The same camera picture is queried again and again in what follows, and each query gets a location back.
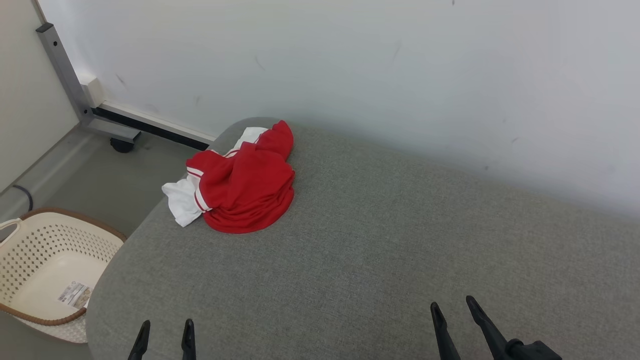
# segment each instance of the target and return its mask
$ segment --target basket rim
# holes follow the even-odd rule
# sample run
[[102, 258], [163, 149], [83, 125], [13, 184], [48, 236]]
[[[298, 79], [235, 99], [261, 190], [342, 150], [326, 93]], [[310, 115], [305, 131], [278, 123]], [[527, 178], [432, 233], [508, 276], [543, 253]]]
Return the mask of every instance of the basket rim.
[[[57, 213], [57, 214], [61, 214], [61, 215], [65, 215], [68, 217], [72, 217], [72, 218], [76, 218], [78, 220], [81, 220], [83, 222], [89, 223], [91, 225], [97, 226], [111, 234], [113, 234], [114, 236], [116, 236], [117, 238], [119, 238], [120, 240], [122, 240], [122, 242], [124, 243], [127, 240], [127, 237], [121, 233], [120, 231], [117, 231], [116, 229], [113, 229], [111, 226], [108, 226], [107, 224], [96, 220], [94, 218], [90, 218], [86, 215], [80, 214], [80, 213], [75, 213], [73, 211], [69, 211], [69, 210], [65, 210], [65, 209], [60, 209], [60, 208], [40, 208], [40, 209], [36, 209], [33, 211], [30, 211], [24, 215], [22, 215], [20, 217], [21, 220], [27, 220], [28, 218], [38, 215], [38, 214], [42, 214], [42, 213]], [[31, 316], [29, 314], [25, 314], [21, 311], [18, 311], [12, 307], [8, 307], [7, 305], [4, 305], [2, 303], [0, 303], [0, 311], [4, 311], [5, 313], [8, 313], [10, 315], [13, 315], [17, 318], [29, 321], [29, 322], [33, 322], [33, 323], [37, 323], [40, 325], [44, 325], [44, 326], [58, 326], [58, 325], [64, 325], [66, 323], [72, 322], [75, 319], [79, 318], [80, 316], [83, 316], [86, 313], [86, 308], [83, 307], [82, 309], [76, 311], [75, 313], [61, 318], [61, 319], [55, 319], [55, 320], [45, 320], [42, 318], [38, 318], [35, 316]]]

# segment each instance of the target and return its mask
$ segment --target beige plastic basket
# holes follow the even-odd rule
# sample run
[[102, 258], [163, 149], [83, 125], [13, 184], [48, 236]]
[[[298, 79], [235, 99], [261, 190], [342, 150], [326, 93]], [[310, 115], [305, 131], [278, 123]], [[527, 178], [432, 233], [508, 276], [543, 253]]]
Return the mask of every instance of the beige plastic basket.
[[0, 224], [0, 310], [30, 327], [86, 343], [86, 303], [126, 237], [94, 219], [44, 208]]

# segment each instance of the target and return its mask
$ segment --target metal bracket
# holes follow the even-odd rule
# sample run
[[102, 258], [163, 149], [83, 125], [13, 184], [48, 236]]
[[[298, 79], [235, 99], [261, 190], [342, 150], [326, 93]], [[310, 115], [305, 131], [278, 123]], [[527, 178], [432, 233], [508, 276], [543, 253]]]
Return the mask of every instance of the metal bracket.
[[62, 83], [62, 87], [67, 93], [71, 106], [76, 112], [80, 126], [95, 133], [106, 134], [112, 138], [133, 143], [134, 139], [140, 134], [140, 130], [116, 124], [93, 114], [89, 99], [84, 93], [82, 85], [80, 85], [80, 81], [53, 24], [46, 22], [36, 29], [36, 32]]

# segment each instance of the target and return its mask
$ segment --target fabric-covered surface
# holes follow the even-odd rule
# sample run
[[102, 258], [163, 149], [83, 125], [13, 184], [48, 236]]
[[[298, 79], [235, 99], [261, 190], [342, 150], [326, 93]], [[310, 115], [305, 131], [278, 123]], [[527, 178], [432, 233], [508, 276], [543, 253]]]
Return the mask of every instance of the fabric-covered surface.
[[[212, 148], [229, 150], [247, 126]], [[93, 356], [437, 359], [437, 301], [462, 359], [490, 359], [465, 295], [507, 338], [565, 359], [640, 358], [640, 225], [290, 122], [296, 196], [250, 234], [186, 228], [162, 201], [111, 260], [86, 315]]]

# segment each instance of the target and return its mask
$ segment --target white paper label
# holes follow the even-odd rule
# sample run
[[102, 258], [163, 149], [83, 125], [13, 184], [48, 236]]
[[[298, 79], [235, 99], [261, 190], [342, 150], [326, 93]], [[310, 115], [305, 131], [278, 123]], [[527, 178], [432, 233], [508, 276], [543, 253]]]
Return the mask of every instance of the white paper label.
[[58, 301], [62, 301], [76, 309], [81, 309], [89, 301], [92, 290], [87, 285], [72, 281], [58, 297]]

